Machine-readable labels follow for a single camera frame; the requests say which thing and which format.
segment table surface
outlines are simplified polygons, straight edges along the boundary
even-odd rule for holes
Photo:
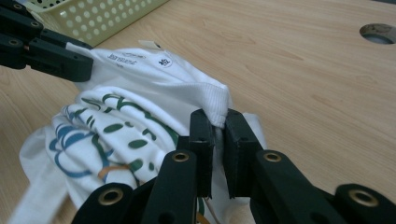
[[[234,108],[259,115],[268,147],[333,193],[358,183],[396,202],[396,45],[367,41],[396,26],[396,5],[367,0],[170,0],[97,48],[154,40],[229,86]],[[74,84],[0,67],[0,223],[29,183],[24,139],[71,104]],[[67,200],[55,223],[76,209]],[[248,208],[233,223],[254,223]]]

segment yellow basket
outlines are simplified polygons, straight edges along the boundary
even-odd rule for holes
[[[96,46],[168,0],[29,0],[36,20],[52,31]]]

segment white fabric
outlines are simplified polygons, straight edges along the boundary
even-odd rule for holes
[[[227,87],[175,54],[160,49],[70,50],[94,59],[92,79],[52,124],[21,149],[31,181],[9,223],[50,223],[68,194],[77,208],[100,186],[137,188],[158,174],[179,135],[189,135],[190,114],[202,108],[217,127],[210,223],[228,223],[247,200],[228,198],[221,170],[221,130],[232,101]],[[245,115],[265,148],[257,117]]]

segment light brown tabletop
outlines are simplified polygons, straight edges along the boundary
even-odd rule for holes
[[[170,0],[97,48],[154,40],[227,84],[234,108],[259,115],[268,147],[333,193],[358,183],[396,202],[396,45],[364,39],[396,27],[396,5],[368,0]],[[0,67],[0,223],[29,185],[24,139],[73,102],[74,84]],[[67,201],[55,223],[69,223]],[[248,208],[234,223],[254,223]]]

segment clothing tag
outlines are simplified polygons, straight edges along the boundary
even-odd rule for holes
[[[146,47],[148,49],[159,49],[159,50],[163,50],[161,48],[161,46],[157,43],[155,43],[152,40],[138,40],[139,44],[143,47]]]

